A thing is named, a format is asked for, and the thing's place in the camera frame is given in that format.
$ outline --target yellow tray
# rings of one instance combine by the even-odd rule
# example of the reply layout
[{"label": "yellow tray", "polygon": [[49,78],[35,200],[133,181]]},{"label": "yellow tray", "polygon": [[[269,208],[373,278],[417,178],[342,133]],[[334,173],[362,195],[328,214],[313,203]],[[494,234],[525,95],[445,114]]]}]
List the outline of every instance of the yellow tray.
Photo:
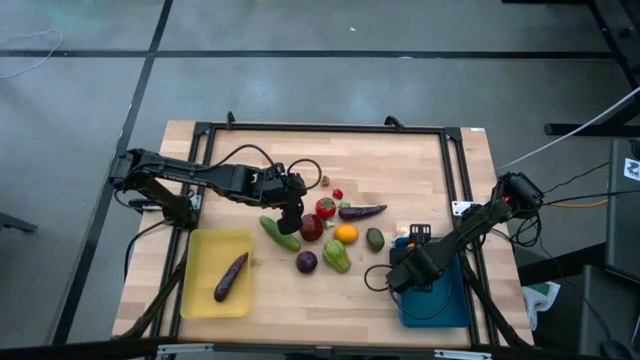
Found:
[{"label": "yellow tray", "polygon": [[[249,258],[233,282],[227,298],[213,299],[216,285],[242,254]],[[240,317],[251,302],[251,232],[235,229],[197,229],[191,233],[180,315],[186,319]]]}]

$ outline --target orange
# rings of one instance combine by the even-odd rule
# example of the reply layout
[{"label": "orange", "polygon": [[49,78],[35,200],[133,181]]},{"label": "orange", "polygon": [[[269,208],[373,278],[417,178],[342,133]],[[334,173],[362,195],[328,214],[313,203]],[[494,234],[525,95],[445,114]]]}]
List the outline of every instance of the orange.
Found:
[{"label": "orange", "polygon": [[352,244],[358,240],[358,228],[353,225],[340,225],[333,232],[333,238],[345,244]]}]

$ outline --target blue tray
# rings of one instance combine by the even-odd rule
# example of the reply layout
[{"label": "blue tray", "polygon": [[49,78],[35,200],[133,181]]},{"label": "blue tray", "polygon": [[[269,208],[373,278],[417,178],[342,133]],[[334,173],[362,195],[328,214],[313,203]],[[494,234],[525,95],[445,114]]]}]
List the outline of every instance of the blue tray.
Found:
[{"label": "blue tray", "polygon": [[[396,239],[394,247],[406,248],[408,243],[408,238]],[[400,322],[404,326],[412,328],[457,328],[469,326],[469,309],[462,282],[460,260],[457,256],[452,259],[442,277],[433,283],[430,292],[409,289],[399,296],[399,302],[415,317],[426,317],[439,309],[442,303],[446,301],[449,286],[452,286],[451,298],[438,315],[429,320],[416,320],[398,309]]]}]

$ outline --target wooden table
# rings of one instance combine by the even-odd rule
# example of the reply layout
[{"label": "wooden table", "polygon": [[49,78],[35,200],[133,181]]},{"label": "wooden table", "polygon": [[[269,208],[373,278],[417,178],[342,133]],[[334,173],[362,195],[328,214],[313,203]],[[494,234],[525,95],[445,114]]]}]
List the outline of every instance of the wooden table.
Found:
[{"label": "wooden table", "polygon": [[[170,121],[160,153],[186,160],[194,124]],[[483,129],[461,131],[474,200],[486,202],[496,181],[487,135]],[[381,229],[387,240],[391,240],[398,229],[412,223],[431,224],[434,236],[442,236],[452,229],[438,136],[218,130],[212,163],[245,143],[259,145],[274,161],[285,166],[301,157],[313,158],[331,178],[330,188],[342,189],[345,199],[352,204],[387,204],[389,207],[381,215],[357,223],[362,235],[348,248],[353,265],[347,274],[336,273],[320,260],[312,276],[303,276],[295,269],[295,255],[277,246],[258,224],[260,215],[278,218],[278,211],[236,204],[207,190],[200,228],[248,228],[253,234],[253,305],[243,318],[182,319],[181,340],[410,348],[470,346],[466,328],[404,327],[389,294],[371,292],[363,283],[367,267],[388,263],[390,246],[387,241],[382,252],[371,253],[363,239],[367,228]],[[200,161],[204,145],[199,148]],[[450,151],[457,193],[462,194],[453,145]],[[262,155],[252,149],[239,152],[230,163],[268,166]],[[301,163],[295,169],[307,184],[315,181],[317,172],[312,165]],[[179,184],[163,183],[176,193],[180,190]],[[331,190],[324,187],[311,190],[304,197],[307,211],[313,211],[315,201],[330,193]],[[159,212],[145,214],[140,228],[159,221],[161,216]],[[504,225],[497,228],[507,231]],[[113,327],[114,335],[129,329],[156,295],[170,233],[169,227],[160,227],[138,240]],[[323,244],[331,238],[332,231],[326,231],[321,241],[313,244],[303,241],[303,250],[320,255]],[[518,334],[533,343],[511,244],[489,233],[483,251],[496,305]],[[382,284],[383,274],[382,271],[372,273],[371,283]],[[481,342],[488,343],[482,306],[477,298],[474,300]],[[161,335],[168,335],[174,301],[172,297],[167,302]]]}]

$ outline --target concrete floor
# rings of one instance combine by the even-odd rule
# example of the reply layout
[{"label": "concrete floor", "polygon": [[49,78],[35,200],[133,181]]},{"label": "concrete floor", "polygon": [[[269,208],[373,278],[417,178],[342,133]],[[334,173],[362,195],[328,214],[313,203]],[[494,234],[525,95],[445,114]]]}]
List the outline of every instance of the concrete floor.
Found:
[{"label": "concrete floor", "polygon": [[[0,42],[57,28],[63,49],[147,50],[162,3],[5,0]],[[0,50],[52,44],[14,39]],[[175,1],[160,49],[607,51],[584,6],[499,0]],[[0,75],[35,60],[0,57]],[[34,235],[0,232],[0,347],[46,341],[143,61],[54,58],[0,80],[0,209],[40,225]],[[168,120],[221,120],[227,110],[264,122],[380,124],[393,114],[411,125],[484,127],[499,166],[550,141],[544,123],[583,123],[628,92],[612,61],[157,59],[129,147],[157,150]],[[608,142],[572,138],[513,170],[546,189],[605,161]],[[601,170],[553,197],[605,188]],[[544,209],[546,248],[559,255],[602,241],[605,211]],[[110,336],[139,220],[110,206],[70,341]]]}]

